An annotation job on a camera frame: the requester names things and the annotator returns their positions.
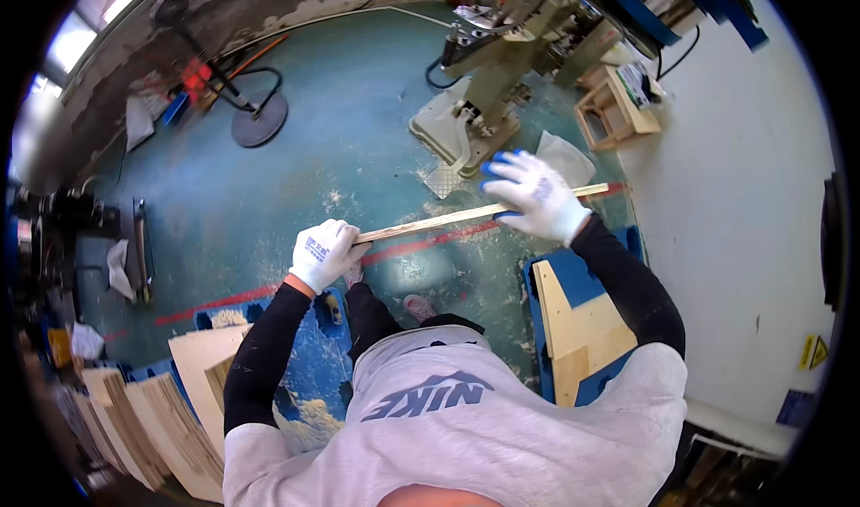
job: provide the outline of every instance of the forearm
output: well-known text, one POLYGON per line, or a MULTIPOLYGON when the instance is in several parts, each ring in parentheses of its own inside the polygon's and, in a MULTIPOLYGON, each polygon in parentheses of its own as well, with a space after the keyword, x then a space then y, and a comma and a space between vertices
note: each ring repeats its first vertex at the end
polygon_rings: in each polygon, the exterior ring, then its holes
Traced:
POLYGON ((664 343, 684 357, 684 323, 651 270, 624 249, 599 216, 592 215, 571 244, 603 284, 639 346, 664 343))
POLYGON ((224 434, 246 423, 275 426, 274 390, 284 376, 298 325, 310 307, 306 292, 283 284, 248 331, 224 385, 224 434))

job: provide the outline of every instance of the blue rubber-coated glove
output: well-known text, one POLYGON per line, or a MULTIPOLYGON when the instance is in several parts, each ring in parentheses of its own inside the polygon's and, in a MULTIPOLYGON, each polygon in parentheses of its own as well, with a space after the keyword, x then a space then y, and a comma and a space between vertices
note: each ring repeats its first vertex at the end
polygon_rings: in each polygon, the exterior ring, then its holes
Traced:
POLYGON ((592 213, 582 206, 562 175, 522 149, 496 153, 492 162, 481 165, 481 171, 497 179, 481 184, 483 191, 520 209, 494 216, 508 227, 570 247, 592 213))
POLYGON ((368 242, 353 247, 359 233, 359 228, 343 220, 327 220, 302 231, 292 250, 290 273, 321 294, 373 245, 368 242))

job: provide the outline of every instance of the gray t-shirt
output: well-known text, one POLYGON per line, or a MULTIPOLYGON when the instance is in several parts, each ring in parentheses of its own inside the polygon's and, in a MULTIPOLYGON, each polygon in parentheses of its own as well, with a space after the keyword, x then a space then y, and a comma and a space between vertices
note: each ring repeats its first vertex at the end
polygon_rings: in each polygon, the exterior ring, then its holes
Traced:
POLYGON ((647 344, 594 403, 562 408, 471 329, 405 331, 356 362, 346 424, 325 449, 295 456, 274 427, 232 429, 224 501, 375 507, 421 484, 506 506, 647 505, 674 465, 686 376, 678 352, 647 344))

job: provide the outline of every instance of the stack of plywood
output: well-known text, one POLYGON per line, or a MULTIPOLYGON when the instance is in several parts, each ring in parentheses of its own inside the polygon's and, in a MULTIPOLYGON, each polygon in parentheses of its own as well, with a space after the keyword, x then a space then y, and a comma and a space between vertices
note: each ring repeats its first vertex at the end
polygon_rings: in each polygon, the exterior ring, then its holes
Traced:
POLYGON ((552 360, 555 404, 573 406, 580 382, 636 347, 636 336, 608 294, 570 308, 549 261, 538 261, 532 270, 552 360))
POLYGON ((95 442, 95 447, 98 448, 102 458, 120 472, 128 473, 128 470, 125 469, 125 464, 122 463, 120 456, 117 455, 116 449, 113 448, 110 440, 105 435, 105 430, 102 427, 102 424, 99 423, 99 418, 95 416, 93 405, 90 403, 90 397, 78 392, 75 392, 72 396, 75 399, 77 408, 81 411, 83 422, 86 424, 87 428, 90 429, 90 434, 95 442))
POLYGON ((125 391, 146 434, 185 490, 195 498, 223 503, 224 464, 170 373, 133 382, 125 391))
POLYGON ((122 374, 116 369, 87 369, 82 375, 93 412, 119 461, 135 479, 156 490, 164 483, 163 476, 170 475, 170 468, 134 413, 122 374))
POLYGON ((221 461, 224 460, 224 402, 217 385, 224 376, 225 362, 232 362, 250 328, 251 325, 245 325, 189 331, 168 341, 188 399, 221 461))

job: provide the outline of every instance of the concrete floor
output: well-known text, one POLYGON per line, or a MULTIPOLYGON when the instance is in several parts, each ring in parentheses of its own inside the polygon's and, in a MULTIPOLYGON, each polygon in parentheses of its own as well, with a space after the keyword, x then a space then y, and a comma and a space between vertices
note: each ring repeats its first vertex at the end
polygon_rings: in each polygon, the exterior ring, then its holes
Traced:
MULTIPOLYGON (((407 8, 442 20, 454 17, 442 3, 407 8)), ((246 149, 230 136, 233 109, 219 101, 209 114, 189 111, 125 159, 121 180, 110 191, 124 136, 98 165, 105 179, 94 192, 130 211, 145 198, 155 265, 155 301, 132 306, 105 291, 104 276, 79 277, 84 319, 107 335, 111 359, 134 367, 169 357, 167 340, 194 329, 190 319, 158 326, 156 319, 226 296, 276 284, 291 264, 296 234, 329 217, 365 231, 489 202, 477 193, 479 179, 440 201, 423 179, 439 163, 409 133, 409 119, 438 90, 424 81, 424 68, 442 50, 446 29, 396 12, 361 13, 296 30, 259 61, 283 72, 281 93, 290 114, 269 144, 246 149)), ((263 74, 242 76, 248 93, 268 87, 263 74)), ((534 73, 526 78, 533 99, 520 109, 522 127, 508 148, 534 151, 542 130, 586 147, 573 115, 578 95, 534 73)), ((624 180, 615 154, 591 155, 594 182, 624 180)), ((632 223, 624 194, 592 205, 610 227, 632 223)), ((440 312, 468 317, 527 385, 536 387, 528 304, 520 267, 551 251, 554 243, 504 228, 457 238, 457 228, 386 241, 393 245, 445 235, 414 253, 377 256, 365 279, 404 327, 414 319, 401 306, 408 293, 430 298, 440 312)), ((104 260, 108 244, 87 239, 79 262, 104 260)), ((336 286, 343 288, 343 282, 336 286)))

